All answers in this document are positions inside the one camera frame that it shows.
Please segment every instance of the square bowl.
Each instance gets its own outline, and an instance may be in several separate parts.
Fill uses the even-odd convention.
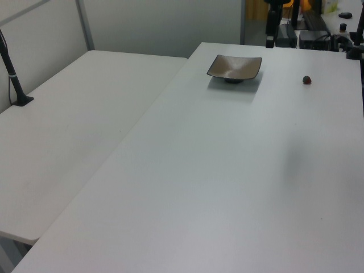
[[[223,78],[225,81],[237,84],[251,80],[258,75],[262,58],[230,57],[217,55],[207,75]]]

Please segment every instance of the white wall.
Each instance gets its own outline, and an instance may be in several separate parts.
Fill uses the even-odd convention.
[[[51,0],[0,28],[26,94],[87,51],[75,0]],[[0,60],[0,113],[10,106],[7,81]]]
[[[240,42],[242,0],[81,0],[95,49],[189,57]]]
[[[42,0],[0,0],[0,22]]]

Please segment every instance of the electronic equipment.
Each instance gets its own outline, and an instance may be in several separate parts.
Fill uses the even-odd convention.
[[[328,50],[330,35],[326,31],[302,30],[299,44],[301,49]]]
[[[291,24],[281,24],[275,41],[277,47],[297,47],[297,35]]]
[[[303,19],[305,20],[305,24],[308,30],[323,30],[329,32],[325,21],[317,12],[313,10],[305,11],[303,13]]]
[[[303,13],[304,20],[302,21],[298,21],[299,8],[300,0],[294,0],[291,24],[295,30],[328,31],[326,23],[321,17],[322,0],[313,1],[312,9]]]
[[[352,13],[341,13],[341,14],[339,14],[339,17],[344,18],[344,19],[350,19],[353,17],[353,14]]]

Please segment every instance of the black device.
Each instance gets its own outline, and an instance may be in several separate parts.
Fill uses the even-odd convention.
[[[305,24],[308,30],[314,31],[327,31],[329,32],[328,27],[326,26],[325,21],[321,17],[320,14],[313,10],[308,10],[303,13],[303,19],[305,20]]]
[[[9,74],[9,78],[10,78],[10,80],[14,86],[15,92],[16,92],[17,101],[15,101],[13,103],[13,105],[16,105],[16,106],[27,105],[29,102],[34,100],[34,98],[27,97],[23,92],[23,89],[22,89],[22,86],[20,85],[18,76],[15,73],[14,66],[10,60],[9,52],[7,50],[7,44],[6,44],[4,36],[2,35],[1,30],[0,30],[0,54],[1,54],[2,60],[4,61],[6,70]]]
[[[353,17],[353,15],[351,13],[341,13],[339,14],[339,17],[344,19],[350,19]]]
[[[302,30],[300,32],[300,48],[313,50],[328,50],[330,36],[326,31]]]
[[[346,27],[347,27],[347,24],[340,24],[340,32],[345,32],[346,31]]]
[[[266,47],[273,48],[278,36],[278,28],[282,19],[283,5],[291,0],[264,0],[270,4],[266,27]]]
[[[281,24],[278,29],[278,36],[275,41],[277,47],[291,47],[297,46],[297,35],[291,24]]]
[[[323,30],[328,31],[325,21],[321,17],[322,0],[315,0],[312,9],[303,13],[302,21],[298,21],[300,0],[294,0],[291,24],[295,30]]]

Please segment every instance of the white table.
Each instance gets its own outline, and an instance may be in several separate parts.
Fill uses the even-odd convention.
[[[90,51],[0,115],[0,235],[33,245],[186,59]]]
[[[203,43],[14,273],[362,273],[361,99],[344,54]]]
[[[360,0],[340,0],[338,10],[334,13],[322,14],[322,18],[332,34],[339,32],[340,24],[342,23],[347,24],[346,30],[348,33],[350,31],[356,32],[361,11],[362,4]],[[351,19],[343,19],[338,16],[340,13],[352,13],[353,17]]]

